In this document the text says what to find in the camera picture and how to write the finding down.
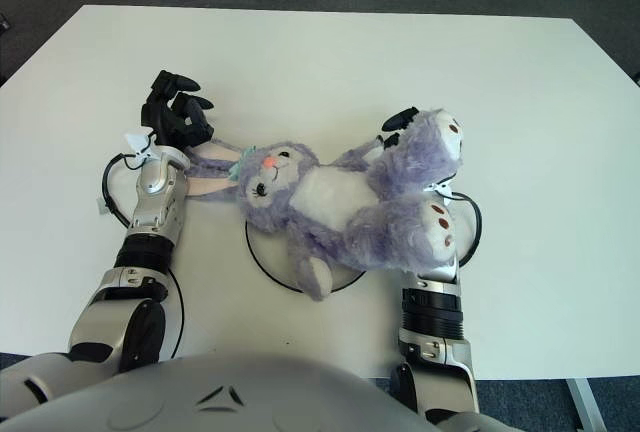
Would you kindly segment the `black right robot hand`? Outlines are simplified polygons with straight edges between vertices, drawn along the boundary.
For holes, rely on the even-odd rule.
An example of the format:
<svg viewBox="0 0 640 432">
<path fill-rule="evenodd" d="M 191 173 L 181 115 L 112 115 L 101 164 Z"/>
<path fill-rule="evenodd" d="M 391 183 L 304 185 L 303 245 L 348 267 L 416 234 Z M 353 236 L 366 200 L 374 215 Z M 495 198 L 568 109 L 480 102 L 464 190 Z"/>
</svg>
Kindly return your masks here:
<svg viewBox="0 0 640 432">
<path fill-rule="evenodd" d="M 381 130 L 383 132 L 391 132 L 391 135 L 384 138 L 382 135 L 378 135 L 377 139 L 382 143 L 385 149 L 396 146 L 399 142 L 400 131 L 406 130 L 409 124 L 413 121 L 413 118 L 419 110 L 416 107 L 407 108 L 390 118 L 388 118 L 382 125 Z"/>
</svg>

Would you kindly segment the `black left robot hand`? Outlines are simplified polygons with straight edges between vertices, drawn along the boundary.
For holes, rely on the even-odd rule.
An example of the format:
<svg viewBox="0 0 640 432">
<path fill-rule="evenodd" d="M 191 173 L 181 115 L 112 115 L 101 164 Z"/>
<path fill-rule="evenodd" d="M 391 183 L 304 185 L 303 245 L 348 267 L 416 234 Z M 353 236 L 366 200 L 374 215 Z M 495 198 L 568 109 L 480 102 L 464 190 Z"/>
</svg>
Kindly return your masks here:
<svg viewBox="0 0 640 432">
<path fill-rule="evenodd" d="M 141 125 L 152 129 L 157 145 L 184 151 L 212 138 L 214 128 L 204 112 L 214 105 L 192 95 L 199 90 L 199 84 L 188 77 L 166 70 L 158 73 L 141 109 Z"/>
</svg>

